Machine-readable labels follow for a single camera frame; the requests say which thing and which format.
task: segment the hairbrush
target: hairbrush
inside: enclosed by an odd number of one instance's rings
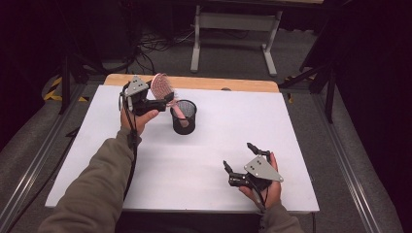
[[[173,108],[173,111],[175,111],[176,117],[178,117],[182,127],[187,127],[189,125],[189,122],[186,120],[186,116],[176,104],[178,101],[176,98],[176,92],[174,92],[174,89],[167,79],[166,74],[156,74],[154,76],[151,82],[151,91],[155,99],[165,99],[165,96],[170,95],[170,93],[174,93],[173,100],[167,103],[167,106]]]

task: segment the dark background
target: dark background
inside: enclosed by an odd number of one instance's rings
[[[332,32],[320,34],[307,65],[322,64],[331,56],[330,48],[336,49],[340,45],[337,42],[347,42],[335,67],[337,86],[376,173],[396,206],[404,231],[409,232],[412,230],[409,220],[412,201],[407,191],[412,177],[410,7],[384,0],[355,2],[352,10],[360,11],[361,15],[340,17],[327,24]],[[57,29],[67,33],[66,39],[75,52],[99,63],[123,60],[131,54],[141,33],[139,21],[130,23],[134,18],[143,23],[143,18],[161,16],[156,17],[160,24],[168,23],[157,29],[170,37],[188,28],[194,12],[193,6],[171,5],[163,5],[161,14],[156,6],[142,11],[131,1],[60,3],[64,8],[52,14],[64,17],[66,24],[61,20],[47,21],[40,14],[44,9],[37,2],[0,3],[0,149],[43,106],[41,91],[49,78],[60,72],[65,50],[61,48]],[[158,26],[154,20],[151,23],[154,28]],[[285,11],[281,27],[320,32],[324,24],[324,15],[309,17],[298,10]]]

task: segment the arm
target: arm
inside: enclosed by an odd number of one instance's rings
[[[275,155],[270,153],[270,163],[272,167],[278,171],[278,164],[276,163]],[[255,203],[257,199],[252,191],[246,187],[241,186],[239,190]],[[265,233],[298,233],[303,232],[300,227],[299,220],[295,216],[290,216],[286,208],[281,202],[282,187],[279,182],[273,182],[267,190],[264,190],[261,195],[267,196],[265,200],[264,215],[260,220],[260,230]]]
[[[137,117],[133,126],[138,134],[158,111]],[[128,146],[130,126],[121,114],[116,139],[107,139],[67,188],[54,212],[39,227],[39,232],[114,232],[130,174],[133,152]]]

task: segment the mesh pencil cup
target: mesh pencil cup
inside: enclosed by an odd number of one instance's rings
[[[196,105],[189,100],[179,100],[176,105],[185,115],[185,118],[179,118],[174,110],[170,108],[170,113],[173,120],[173,129],[180,135],[188,135],[193,132],[195,128],[195,119],[197,108]]]

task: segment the white tabletop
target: white tabletop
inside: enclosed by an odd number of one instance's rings
[[[46,202],[54,207],[107,138],[120,129],[122,86],[101,85]],[[197,106],[196,128],[172,128],[169,110],[145,128],[136,170],[123,208],[147,212],[254,213],[258,208],[228,184],[225,160],[237,173],[255,158],[252,143],[275,153],[282,201],[291,212],[316,212],[318,202],[282,94],[176,89]]]

